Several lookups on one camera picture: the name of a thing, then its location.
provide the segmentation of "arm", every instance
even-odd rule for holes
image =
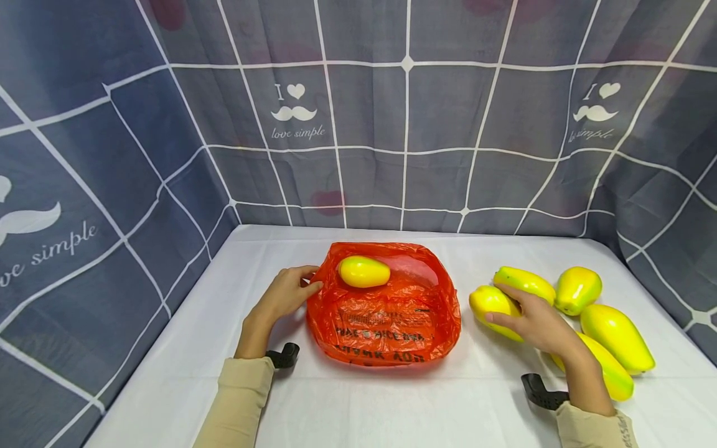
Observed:
[[[612,405],[600,363],[570,325],[544,299],[506,285],[496,286],[518,302],[522,316],[488,313],[485,319],[510,328],[565,364],[570,401],[557,411],[563,448],[637,448],[632,422]]]
[[[251,448],[259,417],[266,405],[274,366],[264,354],[274,324],[294,313],[321,282],[306,285],[316,266],[279,272],[259,302],[244,319],[234,358],[224,361],[219,390],[194,441],[194,448]]]

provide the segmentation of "orange plastic bag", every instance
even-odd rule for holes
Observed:
[[[386,263],[383,286],[355,288],[338,263],[363,255]],[[306,320],[331,358],[362,366],[399,366],[443,358],[460,335],[460,306],[445,268],[427,248],[402,243],[334,243],[312,282]]]

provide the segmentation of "fabric backdrop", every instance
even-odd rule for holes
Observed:
[[[592,238],[717,362],[716,16],[0,1],[3,446],[80,446],[238,224]]]

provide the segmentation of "white table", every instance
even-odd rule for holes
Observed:
[[[458,290],[462,332],[443,361],[416,368],[359,368],[324,356],[303,316],[272,334],[271,348],[301,347],[290,375],[275,377],[257,447],[559,447],[550,411],[529,405],[520,376],[565,389],[535,350],[479,326],[467,297],[501,265],[556,281],[581,265],[603,279],[601,301],[632,318],[657,368],[620,405],[641,447],[708,447],[717,441],[717,368],[602,245],[578,239],[243,226],[224,243],[89,442],[89,448],[190,447],[217,390],[241,322],[276,272],[320,264],[334,241],[400,241],[431,249]]]

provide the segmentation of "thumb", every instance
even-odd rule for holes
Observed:
[[[301,288],[301,292],[303,293],[303,296],[308,299],[312,295],[319,292],[319,290],[323,287],[323,282],[314,282],[308,286],[305,286]]]
[[[516,327],[518,326],[517,318],[514,318],[513,316],[509,316],[504,313],[486,313],[485,321],[488,323],[500,325],[501,327],[510,328],[513,331],[515,331]]]

